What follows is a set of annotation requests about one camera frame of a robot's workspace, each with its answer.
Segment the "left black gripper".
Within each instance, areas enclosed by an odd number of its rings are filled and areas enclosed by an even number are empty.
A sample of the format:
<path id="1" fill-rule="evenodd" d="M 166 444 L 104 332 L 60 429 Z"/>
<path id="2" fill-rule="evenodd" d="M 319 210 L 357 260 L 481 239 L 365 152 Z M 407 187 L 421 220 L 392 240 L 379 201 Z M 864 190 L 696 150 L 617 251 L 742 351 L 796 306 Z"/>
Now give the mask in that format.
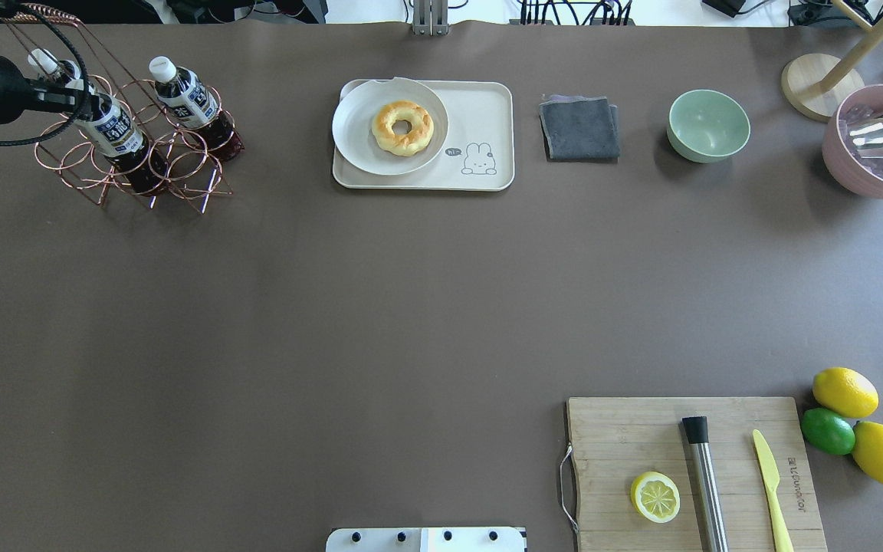
<path id="1" fill-rule="evenodd" d="M 97 97 L 94 88 L 71 87 L 34 88 L 15 64 L 0 56 L 0 123 L 11 123 L 25 110 L 39 113 L 63 114 L 74 119 L 92 121 L 97 115 Z"/>

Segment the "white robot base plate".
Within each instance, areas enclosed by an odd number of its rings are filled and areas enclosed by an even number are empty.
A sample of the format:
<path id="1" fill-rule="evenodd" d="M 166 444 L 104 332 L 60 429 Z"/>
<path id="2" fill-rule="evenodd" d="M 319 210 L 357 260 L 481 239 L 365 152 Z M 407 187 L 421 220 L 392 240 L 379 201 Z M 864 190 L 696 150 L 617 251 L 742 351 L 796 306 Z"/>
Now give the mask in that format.
<path id="1" fill-rule="evenodd" d="M 326 551 L 527 551 L 524 527 L 449 525 L 449 527 L 339 528 L 330 532 Z"/>

